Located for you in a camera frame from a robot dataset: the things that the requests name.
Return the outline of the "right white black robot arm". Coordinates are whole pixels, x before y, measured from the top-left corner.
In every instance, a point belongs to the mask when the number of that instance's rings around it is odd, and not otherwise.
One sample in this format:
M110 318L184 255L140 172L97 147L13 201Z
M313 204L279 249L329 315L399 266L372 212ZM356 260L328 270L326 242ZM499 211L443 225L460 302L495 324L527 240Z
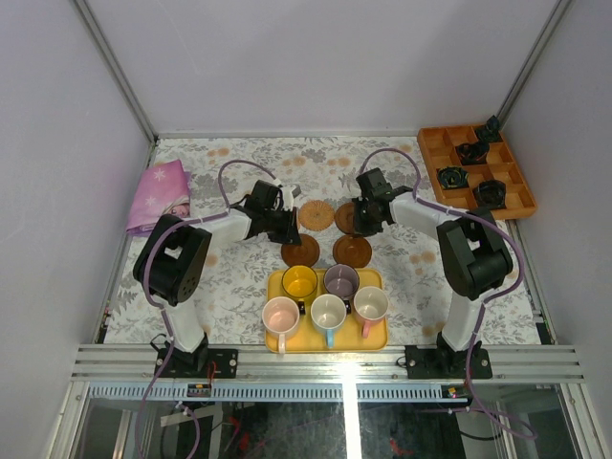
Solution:
M487 209L470 213L432 203L408 186L394 188L378 168L362 172L357 183L361 190L353 200L357 234L368 237L382 232L384 225L397 224L438 242L452 298L441 332L446 347L436 353L435 361L443 375L461 375L470 366L467 350L477 334L480 303L487 292L502 286L514 267L502 231Z

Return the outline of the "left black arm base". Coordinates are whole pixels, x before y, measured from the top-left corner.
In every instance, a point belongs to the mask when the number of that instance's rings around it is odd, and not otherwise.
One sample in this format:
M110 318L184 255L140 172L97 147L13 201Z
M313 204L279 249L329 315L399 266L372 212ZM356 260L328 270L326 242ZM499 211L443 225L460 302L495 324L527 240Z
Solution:
M209 382L235 379L238 368L239 351L231 348L211 348L208 336L193 353L175 349L163 370L161 367L170 350L170 342L164 334L153 338L149 345L157 353L155 373L161 378L203 379Z

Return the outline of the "woven rattan coaster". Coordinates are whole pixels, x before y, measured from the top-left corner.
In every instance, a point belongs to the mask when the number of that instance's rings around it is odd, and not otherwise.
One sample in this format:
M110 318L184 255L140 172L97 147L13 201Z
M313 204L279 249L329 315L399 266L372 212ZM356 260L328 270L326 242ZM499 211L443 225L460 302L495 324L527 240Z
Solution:
M300 225L306 230L323 231L334 223L335 210L320 200L306 202L298 212Z

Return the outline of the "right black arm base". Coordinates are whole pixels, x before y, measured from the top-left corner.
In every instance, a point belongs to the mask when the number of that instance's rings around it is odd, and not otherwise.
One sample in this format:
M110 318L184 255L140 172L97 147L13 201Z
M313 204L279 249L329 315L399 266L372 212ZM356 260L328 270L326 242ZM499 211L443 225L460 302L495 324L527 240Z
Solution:
M492 378L489 353L481 340L473 345L470 360L468 349L452 350L441 333L433 347L406 345L404 357L407 376L414 380L458 380L465 379L467 374L475 380Z

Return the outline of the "brown wooden coaster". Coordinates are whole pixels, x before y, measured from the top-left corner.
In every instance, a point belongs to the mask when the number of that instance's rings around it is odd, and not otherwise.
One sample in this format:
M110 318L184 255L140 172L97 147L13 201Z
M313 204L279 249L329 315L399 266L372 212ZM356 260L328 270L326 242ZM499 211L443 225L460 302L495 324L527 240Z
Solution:
M372 259L373 250L369 242L360 236L343 235L333 247L334 260L352 268L365 268Z
M337 228L344 234L354 234L354 211L355 204L348 202L341 205L334 216Z

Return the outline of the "dark wooden coaster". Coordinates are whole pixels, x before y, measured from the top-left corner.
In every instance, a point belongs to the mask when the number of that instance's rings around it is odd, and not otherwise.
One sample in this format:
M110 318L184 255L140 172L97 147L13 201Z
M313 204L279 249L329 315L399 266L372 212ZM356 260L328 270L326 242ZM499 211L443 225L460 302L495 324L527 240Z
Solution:
M301 233L299 245L283 244L281 246L281 258L288 267L307 266L313 267L320 256L320 248L317 240L308 234Z

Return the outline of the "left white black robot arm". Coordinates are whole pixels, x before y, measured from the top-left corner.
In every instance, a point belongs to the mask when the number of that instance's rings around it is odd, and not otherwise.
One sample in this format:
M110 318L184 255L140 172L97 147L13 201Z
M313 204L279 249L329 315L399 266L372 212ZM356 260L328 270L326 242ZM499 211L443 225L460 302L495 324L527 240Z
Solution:
M298 185L257 181L243 200L209 217L182 219L165 214L155 225L133 269L150 304L161 310L176 365L195 378L208 370L209 354L199 346L205 332L191 300L208 252L265 234L276 244L300 245L295 198Z

